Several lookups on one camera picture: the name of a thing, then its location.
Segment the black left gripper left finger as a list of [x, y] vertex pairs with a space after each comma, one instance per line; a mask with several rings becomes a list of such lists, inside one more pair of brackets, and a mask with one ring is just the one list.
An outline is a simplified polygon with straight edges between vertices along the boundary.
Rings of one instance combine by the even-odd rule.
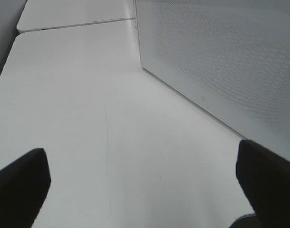
[[30, 228], [47, 197], [46, 152], [33, 149], [0, 170], [0, 228]]

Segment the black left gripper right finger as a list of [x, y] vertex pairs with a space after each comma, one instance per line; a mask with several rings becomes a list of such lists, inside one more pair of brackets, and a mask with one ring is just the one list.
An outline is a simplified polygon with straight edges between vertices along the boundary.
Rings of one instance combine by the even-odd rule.
[[242, 140], [236, 178], [262, 227], [290, 228], [290, 161]]

